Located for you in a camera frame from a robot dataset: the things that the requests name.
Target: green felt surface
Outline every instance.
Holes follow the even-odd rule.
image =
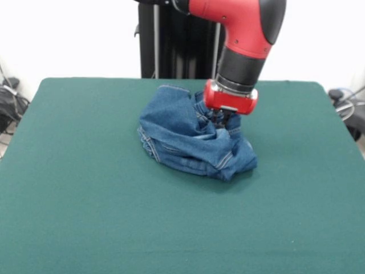
[[[46,79],[0,164],[0,273],[365,273],[365,165],[316,83],[262,82],[230,184],[149,158],[159,84]]]

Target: black metal stand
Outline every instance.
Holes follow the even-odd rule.
[[[164,3],[139,4],[142,77],[213,78],[224,42],[223,28]]]

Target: white backdrop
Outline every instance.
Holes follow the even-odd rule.
[[[140,76],[133,0],[0,2],[0,61],[27,97],[46,77]],[[312,80],[326,89],[361,81],[364,12],[359,0],[288,0],[261,79]]]

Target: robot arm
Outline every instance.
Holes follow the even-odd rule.
[[[173,0],[174,7],[225,26],[226,41],[215,80],[208,80],[207,107],[250,114],[254,86],[282,26],[286,0]]]

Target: crumpled jeans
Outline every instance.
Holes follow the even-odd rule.
[[[138,129],[143,148],[168,167],[224,181],[252,170],[257,157],[233,114],[226,128],[216,129],[203,93],[163,85],[143,110]]]

